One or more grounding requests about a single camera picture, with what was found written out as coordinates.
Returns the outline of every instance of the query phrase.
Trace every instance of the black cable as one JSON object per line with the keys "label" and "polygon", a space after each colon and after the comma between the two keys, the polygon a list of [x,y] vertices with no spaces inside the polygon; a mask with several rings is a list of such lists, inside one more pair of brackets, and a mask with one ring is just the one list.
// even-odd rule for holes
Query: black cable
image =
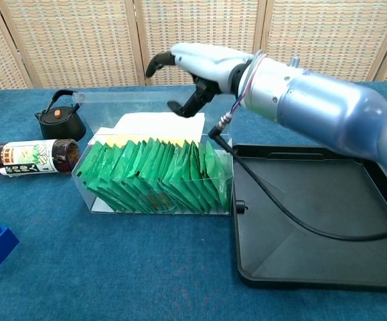
{"label": "black cable", "polygon": [[234,159],[240,164],[240,166],[252,177],[252,179],[259,185],[259,187],[265,192],[266,195],[271,199],[271,201],[294,223],[299,225],[300,227],[310,231],[316,235],[320,235],[322,237],[326,237],[328,239],[336,239],[338,241],[347,241],[347,242],[367,242],[367,241],[378,241],[379,239],[387,239],[387,231],[371,234],[371,235],[363,235],[363,236],[349,236],[349,235],[338,235],[332,234],[325,231],[321,231],[316,229],[313,226],[305,223],[294,214],[292,214],[273,194],[272,192],[264,185],[264,183],[257,177],[257,175],[247,166],[247,164],[239,157],[234,150],[225,142],[225,140],[220,136],[221,131],[214,127],[208,135],[214,141],[216,141],[225,151],[229,152]]}

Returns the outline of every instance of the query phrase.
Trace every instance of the robotic hand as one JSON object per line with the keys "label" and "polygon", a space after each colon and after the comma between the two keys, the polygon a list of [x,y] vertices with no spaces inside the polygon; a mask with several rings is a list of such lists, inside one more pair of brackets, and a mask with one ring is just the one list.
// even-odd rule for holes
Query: robotic hand
{"label": "robotic hand", "polygon": [[196,90],[179,116],[194,116],[216,94],[237,101],[222,118],[229,122],[238,104],[269,120],[348,156],[369,159],[387,170],[387,101],[376,91],[288,65],[261,52],[256,55],[214,45],[178,43],[150,62],[149,78],[163,66],[179,66],[192,75]]}

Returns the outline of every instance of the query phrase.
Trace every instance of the clear plastic box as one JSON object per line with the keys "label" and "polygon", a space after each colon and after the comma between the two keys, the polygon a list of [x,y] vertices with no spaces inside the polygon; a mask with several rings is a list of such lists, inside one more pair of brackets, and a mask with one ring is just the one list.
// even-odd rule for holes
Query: clear plastic box
{"label": "clear plastic box", "polygon": [[[100,193],[97,193],[96,190],[93,192],[88,189],[84,184],[84,180],[78,176],[79,168],[96,141],[101,143],[106,141],[119,141],[117,134],[97,134],[100,128],[113,128],[121,117],[129,112],[170,112],[167,107],[168,100],[177,100],[183,104],[192,92],[192,87],[186,86],[177,87],[176,90],[135,90],[120,92],[79,91],[78,94],[74,95],[74,102],[82,103],[79,111],[81,117],[89,125],[94,134],[94,137],[90,139],[82,153],[78,164],[72,171],[74,182],[91,213],[230,214],[232,181],[234,177],[232,157],[208,137],[208,132],[217,124],[221,115],[230,109],[233,98],[229,96],[216,96],[213,102],[209,103],[200,111],[205,116],[200,144],[205,144],[209,141],[219,156],[225,168],[224,173],[220,173],[219,177],[210,177],[209,179],[196,181],[190,179],[183,182],[182,188],[180,188],[180,181],[145,181],[141,179],[140,175],[132,179],[124,180],[118,177],[97,177],[96,179],[102,179],[102,182],[111,181],[109,183],[111,184],[110,195],[107,189],[106,193],[103,194],[104,196],[101,197]],[[135,134],[130,135],[130,137],[133,140],[136,139]],[[230,126],[225,129],[222,138],[229,145],[232,145]],[[217,196],[216,194],[210,195],[205,193],[207,191],[204,188],[205,185],[208,187],[216,187],[216,191],[220,188]],[[183,188],[191,191],[191,195],[198,194],[198,199],[187,200],[186,193],[183,193]],[[192,209],[192,206],[190,207],[191,210],[183,209],[186,207],[184,206],[186,201],[190,205],[194,204],[193,208],[198,210]],[[142,208],[143,210],[131,210],[134,208],[133,202],[137,202],[135,203],[136,208]]]}

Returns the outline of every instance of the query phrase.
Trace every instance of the black plastic tray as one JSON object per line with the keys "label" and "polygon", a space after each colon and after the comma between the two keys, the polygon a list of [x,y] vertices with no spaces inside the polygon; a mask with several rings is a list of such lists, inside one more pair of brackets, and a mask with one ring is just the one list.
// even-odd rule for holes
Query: black plastic tray
{"label": "black plastic tray", "polygon": [[[296,216],[343,235],[387,230],[387,176],[373,162],[325,148],[236,145],[234,149]],[[387,292],[387,239],[365,243],[314,235],[289,221],[234,163],[238,271],[254,288]]]}

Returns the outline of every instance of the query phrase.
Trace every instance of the blue tablecloth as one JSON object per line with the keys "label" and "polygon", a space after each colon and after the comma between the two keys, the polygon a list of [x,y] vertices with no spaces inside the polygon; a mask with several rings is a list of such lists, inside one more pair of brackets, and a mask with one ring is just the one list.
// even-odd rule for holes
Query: blue tablecloth
{"label": "blue tablecloth", "polygon": [[[366,85],[387,99],[387,82]],[[0,142],[41,139],[33,114],[54,91],[0,91]],[[214,105],[206,110],[215,117],[229,108]],[[231,135],[235,143],[312,144],[243,109]],[[0,224],[20,240],[0,266],[0,320],[387,320],[387,294],[247,288],[233,217],[93,215],[69,175],[0,177]]]}

